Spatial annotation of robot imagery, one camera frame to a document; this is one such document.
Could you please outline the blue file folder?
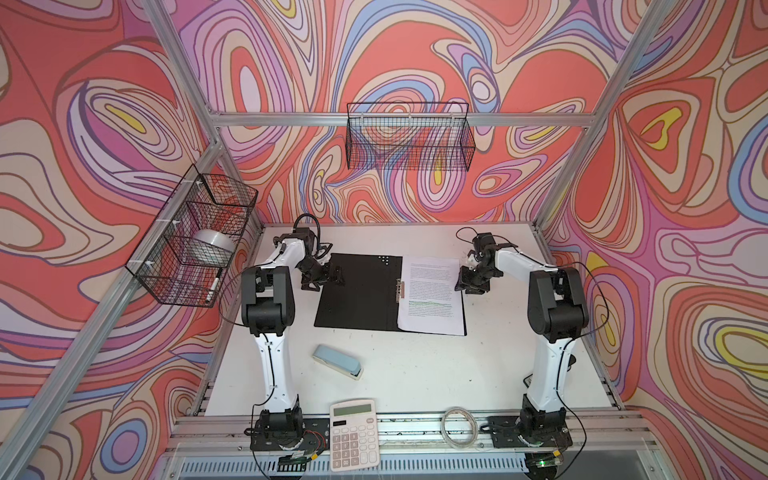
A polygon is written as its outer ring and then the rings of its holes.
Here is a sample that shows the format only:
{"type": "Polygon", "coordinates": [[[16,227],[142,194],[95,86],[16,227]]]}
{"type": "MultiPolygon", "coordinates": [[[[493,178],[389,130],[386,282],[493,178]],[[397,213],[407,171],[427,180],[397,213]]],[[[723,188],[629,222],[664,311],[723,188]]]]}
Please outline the blue file folder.
{"type": "Polygon", "coordinates": [[[366,331],[405,332],[397,327],[402,256],[334,254],[345,285],[322,288],[314,325],[366,331]]]}

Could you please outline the printed paper sheet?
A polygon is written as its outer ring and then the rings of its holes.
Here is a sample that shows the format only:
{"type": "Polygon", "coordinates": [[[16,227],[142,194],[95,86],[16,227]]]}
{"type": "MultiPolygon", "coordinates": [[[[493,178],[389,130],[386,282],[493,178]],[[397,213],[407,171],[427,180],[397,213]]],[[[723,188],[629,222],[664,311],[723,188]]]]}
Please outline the printed paper sheet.
{"type": "Polygon", "coordinates": [[[465,336],[463,297],[455,258],[404,256],[397,327],[406,332],[465,336]]]}

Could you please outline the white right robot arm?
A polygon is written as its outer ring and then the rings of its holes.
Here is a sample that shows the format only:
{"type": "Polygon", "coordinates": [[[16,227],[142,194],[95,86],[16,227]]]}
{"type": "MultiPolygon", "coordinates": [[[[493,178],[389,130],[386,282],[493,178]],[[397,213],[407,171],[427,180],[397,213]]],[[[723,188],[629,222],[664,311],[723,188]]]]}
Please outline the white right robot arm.
{"type": "Polygon", "coordinates": [[[490,232],[475,234],[471,244],[460,267],[458,291],[485,294],[492,279],[505,275],[528,287],[527,319],[537,345],[516,430],[522,442],[538,445],[566,428],[563,394],[568,364],[575,341],[590,322],[581,277],[572,267],[539,261],[490,232]]]}

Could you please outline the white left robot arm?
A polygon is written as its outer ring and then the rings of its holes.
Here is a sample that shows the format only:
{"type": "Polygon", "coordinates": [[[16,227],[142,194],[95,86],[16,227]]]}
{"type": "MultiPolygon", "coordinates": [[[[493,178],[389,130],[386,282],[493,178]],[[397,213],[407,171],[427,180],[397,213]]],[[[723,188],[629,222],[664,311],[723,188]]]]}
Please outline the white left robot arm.
{"type": "Polygon", "coordinates": [[[241,274],[241,323],[260,354],[267,398],[256,407],[266,421],[289,425],[298,421],[299,394],[288,353],[289,328],[297,311],[292,274],[300,274],[300,288],[305,291],[343,285],[341,267],[328,258],[331,248],[312,229],[295,227],[274,239],[274,251],[264,261],[241,274]]]}

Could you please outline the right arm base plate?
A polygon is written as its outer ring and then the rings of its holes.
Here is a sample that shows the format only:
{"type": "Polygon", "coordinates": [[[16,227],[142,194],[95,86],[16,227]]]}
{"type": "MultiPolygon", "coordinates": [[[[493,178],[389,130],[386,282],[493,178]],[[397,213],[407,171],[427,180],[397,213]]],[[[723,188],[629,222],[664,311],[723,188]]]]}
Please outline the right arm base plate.
{"type": "Polygon", "coordinates": [[[479,432],[488,434],[494,448],[566,450],[573,445],[566,426],[527,428],[518,415],[490,416],[479,432]]]}

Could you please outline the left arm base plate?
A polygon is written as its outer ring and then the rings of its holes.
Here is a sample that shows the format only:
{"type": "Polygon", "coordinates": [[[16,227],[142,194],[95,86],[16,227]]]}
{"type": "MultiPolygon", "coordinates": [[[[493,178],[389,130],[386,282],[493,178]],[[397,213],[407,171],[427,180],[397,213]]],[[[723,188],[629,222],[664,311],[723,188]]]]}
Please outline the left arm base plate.
{"type": "Polygon", "coordinates": [[[328,418],[305,418],[301,426],[266,431],[257,421],[244,434],[254,452],[318,452],[326,448],[330,435],[328,418]]]}

